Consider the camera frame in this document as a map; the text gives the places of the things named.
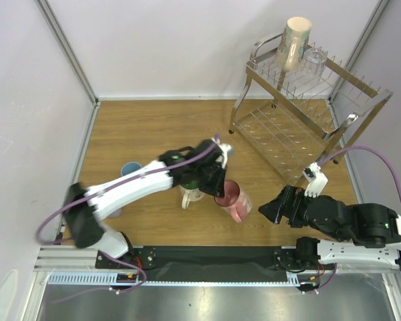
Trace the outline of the green interior white mug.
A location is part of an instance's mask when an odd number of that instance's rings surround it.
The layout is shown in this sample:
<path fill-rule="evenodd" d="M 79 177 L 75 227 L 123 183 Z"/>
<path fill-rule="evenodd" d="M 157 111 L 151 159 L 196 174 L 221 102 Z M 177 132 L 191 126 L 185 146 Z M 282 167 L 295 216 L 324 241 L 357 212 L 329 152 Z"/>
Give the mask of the green interior white mug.
<path fill-rule="evenodd" d="M 199 189 L 196 181 L 191 181 L 180 185 L 182 195 L 181 207 L 187 209 L 191 202 L 200 201 L 204 197 L 204 193 Z"/>

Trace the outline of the pink ceramic mug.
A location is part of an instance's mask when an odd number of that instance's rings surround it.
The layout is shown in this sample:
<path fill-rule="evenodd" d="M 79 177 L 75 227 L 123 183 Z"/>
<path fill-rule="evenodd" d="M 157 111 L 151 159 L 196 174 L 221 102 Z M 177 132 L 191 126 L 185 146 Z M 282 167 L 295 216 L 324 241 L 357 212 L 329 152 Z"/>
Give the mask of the pink ceramic mug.
<path fill-rule="evenodd" d="M 252 209 L 252 201 L 235 181 L 224 182 L 224 197 L 215 197 L 215 203 L 225 210 L 234 221 L 241 223 Z"/>

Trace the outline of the cream patterned ceramic mug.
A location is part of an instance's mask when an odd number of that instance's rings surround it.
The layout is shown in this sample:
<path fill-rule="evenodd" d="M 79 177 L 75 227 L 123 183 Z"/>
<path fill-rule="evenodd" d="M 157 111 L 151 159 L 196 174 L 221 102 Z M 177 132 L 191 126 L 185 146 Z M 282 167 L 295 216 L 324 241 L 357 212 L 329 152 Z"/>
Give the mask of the cream patterned ceramic mug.
<path fill-rule="evenodd" d="M 311 21 L 305 17 L 292 17 L 287 20 L 275 55 L 275 63 L 284 72 L 296 70 L 300 65 L 311 28 Z"/>

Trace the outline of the clear glass cup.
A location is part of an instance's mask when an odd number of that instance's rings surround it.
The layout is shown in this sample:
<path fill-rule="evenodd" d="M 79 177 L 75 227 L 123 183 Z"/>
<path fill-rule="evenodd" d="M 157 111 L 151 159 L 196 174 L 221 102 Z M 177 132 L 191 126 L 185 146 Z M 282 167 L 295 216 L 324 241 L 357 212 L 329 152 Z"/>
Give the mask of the clear glass cup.
<path fill-rule="evenodd" d="M 318 80 L 323 71 L 328 57 L 328 51 L 322 47 L 311 47 L 304 53 L 299 70 L 309 80 Z"/>

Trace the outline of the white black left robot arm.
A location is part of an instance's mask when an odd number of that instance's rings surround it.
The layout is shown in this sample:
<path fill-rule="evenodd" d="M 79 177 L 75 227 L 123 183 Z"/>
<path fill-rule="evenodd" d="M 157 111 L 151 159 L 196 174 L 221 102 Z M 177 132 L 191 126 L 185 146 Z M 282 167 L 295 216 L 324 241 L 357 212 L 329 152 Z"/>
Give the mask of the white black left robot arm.
<path fill-rule="evenodd" d="M 168 150 L 145 167 L 107 183 L 87 188 L 74 183 L 68 189 L 62 215 L 75 247 L 97 249 L 119 268 L 128 267 L 134 259 L 130 242 L 104 219 L 148 195 L 189 183 L 196 183 L 207 195 L 224 196 L 232 152 L 231 145 L 213 137 L 196 147 Z"/>

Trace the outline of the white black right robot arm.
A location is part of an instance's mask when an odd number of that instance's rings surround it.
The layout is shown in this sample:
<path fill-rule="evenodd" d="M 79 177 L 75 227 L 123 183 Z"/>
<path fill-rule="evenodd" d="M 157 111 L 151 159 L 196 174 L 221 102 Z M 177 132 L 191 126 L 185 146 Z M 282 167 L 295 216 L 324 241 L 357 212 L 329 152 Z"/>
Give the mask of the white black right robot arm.
<path fill-rule="evenodd" d="M 281 269 L 300 273 L 317 265 L 354 263 L 401 271 L 401 216 L 384 205 L 346 205 L 287 185 L 258 211 L 274 224 L 285 217 L 291 228 L 310 227 L 326 236 L 300 237 L 295 248 L 277 250 L 274 260 Z"/>

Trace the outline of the blue plastic cup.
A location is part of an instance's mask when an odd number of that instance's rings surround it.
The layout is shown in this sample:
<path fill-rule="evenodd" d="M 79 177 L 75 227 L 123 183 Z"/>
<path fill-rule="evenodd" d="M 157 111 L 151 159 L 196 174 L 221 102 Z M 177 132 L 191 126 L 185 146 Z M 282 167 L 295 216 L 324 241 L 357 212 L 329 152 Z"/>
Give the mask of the blue plastic cup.
<path fill-rule="evenodd" d="M 133 173 L 133 172 L 136 172 L 136 171 L 138 171 L 138 170 L 141 169 L 141 168 L 142 168 L 142 165 L 141 165 L 140 163 L 137 163 L 137 162 L 129 162 L 129 163 L 126 163 L 126 164 L 121 168 L 121 170 L 120 170 L 120 175 L 123 177 L 123 176 L 129 175 L 129 174 L 131 174 L 131 173 Z"/>

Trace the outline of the lilac plastic cup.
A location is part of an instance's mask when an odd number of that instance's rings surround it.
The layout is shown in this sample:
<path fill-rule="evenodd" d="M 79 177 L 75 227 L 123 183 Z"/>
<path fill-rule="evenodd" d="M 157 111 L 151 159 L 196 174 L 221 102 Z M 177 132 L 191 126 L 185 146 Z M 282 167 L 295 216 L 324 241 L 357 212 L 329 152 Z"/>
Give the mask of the lilac plastic cup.
<path fill-rule="evenodd" d="M 121 210 L 121 209 L 118 209 L 118 210 L 114 211 L 113 213 L 111 213 L 111 214 L 109 215 L 109 217 L 110 217 L 110 218 L 117 218 L 117 217 L 119 217 L 119 216 L 121 215 L 121 213 L 122 213 L 122 210 Z"/>

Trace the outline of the white object bottom left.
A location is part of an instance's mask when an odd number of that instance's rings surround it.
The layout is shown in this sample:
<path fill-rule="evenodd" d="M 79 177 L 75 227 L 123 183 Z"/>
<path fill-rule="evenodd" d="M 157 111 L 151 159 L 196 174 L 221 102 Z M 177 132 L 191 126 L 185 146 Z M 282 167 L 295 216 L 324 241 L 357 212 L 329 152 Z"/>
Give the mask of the white object bottom left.
<path fill-rule="evenodd" d="M 5 321 L 11 311 L 19 281 L 19 271 L 12 269 L 0 283 L 0 321 Z"/>

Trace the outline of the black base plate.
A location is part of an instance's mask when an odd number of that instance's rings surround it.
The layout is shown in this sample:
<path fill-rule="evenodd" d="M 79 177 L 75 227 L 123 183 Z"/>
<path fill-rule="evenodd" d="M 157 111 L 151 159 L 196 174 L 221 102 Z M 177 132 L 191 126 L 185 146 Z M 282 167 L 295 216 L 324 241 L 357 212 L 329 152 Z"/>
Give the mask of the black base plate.
<path fill-rule="evenodd" d="M 144 246 L 134 247 L 121 258 L 146 272 L 193 274 L 219 272 L 268 274 L 269 271 L 331 271 L 332 264 L 302 262 L 295 259 L 295 250 L 270 246 Z"/>

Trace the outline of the aluminium slotted rail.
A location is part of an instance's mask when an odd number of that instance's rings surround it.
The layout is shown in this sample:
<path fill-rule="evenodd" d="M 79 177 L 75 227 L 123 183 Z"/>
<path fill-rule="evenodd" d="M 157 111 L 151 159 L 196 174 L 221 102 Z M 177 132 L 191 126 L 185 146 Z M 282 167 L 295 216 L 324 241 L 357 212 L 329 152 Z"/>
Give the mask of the aluminium slotted rail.
<path fill-rule="evenodd" d="M 293 274 L 285 271 L 269 271 L 268 274 L 254 274 L 242 272 L 240 274 L 226 274 L 219 272 L 199 272 L 193 274 L 164 274 L 159 276 L 149 271 L 146 286 L 293 286 L 303 284 L 319 285 L 324 276 L 317 274 Z M 62 286 L 97 286 L 113 289 L 129 288 L 140 284 L 142 276 L 123 272 L 52 272 L 48 285 Z"/>

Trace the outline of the aluminium left corner post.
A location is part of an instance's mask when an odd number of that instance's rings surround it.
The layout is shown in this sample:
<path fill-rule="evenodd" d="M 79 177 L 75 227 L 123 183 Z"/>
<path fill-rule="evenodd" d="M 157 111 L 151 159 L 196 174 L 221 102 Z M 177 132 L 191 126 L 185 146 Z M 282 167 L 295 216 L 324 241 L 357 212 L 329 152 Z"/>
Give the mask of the aluminium left corner post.
<path fill-rule="evenodd" d="M 71 69 L 74 71 L 76 78 L 81 84 L 91 104 L 93 106 L 97 106 L 99 100 L 95 95 L 92 85 L 90 84 L 90 81 L 88 80 L 79 59 L 76 57 L 76 54 L 60 22 L 58 21 L 57 16 L 54 13 L 53 8 L 50 5 L 49 1 L 35 0 L 34 2 L 39 8 L 41 14 L 43 15 L 43 18 L 45 19 L 47 26 L 50 28 L 58 46 L 61 48 L 66 60 L 68 61 Z"/>

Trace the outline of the aluminium corner post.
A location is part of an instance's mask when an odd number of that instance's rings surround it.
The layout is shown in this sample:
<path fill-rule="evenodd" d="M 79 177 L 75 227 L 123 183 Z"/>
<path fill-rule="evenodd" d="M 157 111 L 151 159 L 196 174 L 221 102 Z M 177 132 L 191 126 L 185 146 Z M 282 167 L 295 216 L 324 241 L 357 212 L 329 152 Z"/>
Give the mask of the aluminium corner post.
<path fill-rule="evenodd" d="M 347 71 L 352 71 L 356 62 L 358 61 L 362 51 L 364 50 L 365 46 L 367 45 L 370 37 L 372 36 L 373 32 L 375 31 L 376 27 L 378 26 L 381 18 L 383 17 L 384 13 L 386 12 L 391 0 L 379 0 L 370 15 L 365 27 L 363 28 L 346 64 L 345 69 Z"/>
<path fill-rule="evenodd" d="M 43 18 L 45 19 L 47 26 L 50 28 L 58 46 L 61 48 L 66 60 L 68 61 L 71 69 L 74 71 L 76 78 L 81 84 L 91 104 L 93 106 L 97 106 L 99 100 L 95 95 L 92 85 L 90 84 L 90 81 L 88 80 L 79 59 L 76 57 L 76 54 L 60 22 L 58 21 L 57 16 L 54 13 L 53 8 L 50 5 L 49 1 L 35 0 L 34 2 L 39 8 L 41 14 L 43 15 Z"/>

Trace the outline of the aluminium right corner post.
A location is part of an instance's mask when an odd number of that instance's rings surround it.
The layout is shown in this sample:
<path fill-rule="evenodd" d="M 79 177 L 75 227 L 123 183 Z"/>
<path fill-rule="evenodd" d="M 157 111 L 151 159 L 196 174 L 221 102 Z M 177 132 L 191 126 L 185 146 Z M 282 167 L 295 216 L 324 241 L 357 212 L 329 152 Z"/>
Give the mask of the aluminium right corner post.
<path fill-rule="evenodd" d="M 384 13 L 386 12 L 391 0 L 379 0 L 370 15 L 365 27 L 363 28 L 346 64 L 345 69 L 347 71 L 352 71 L 356 62 L 358 61 L 362 51 L 364 50 L 365 46 L 367 45 L 370 37 L 372 36 L 373 32 L 375 31 L 376 27 L 378 26 L 381 18 L 383 17 Z"/>

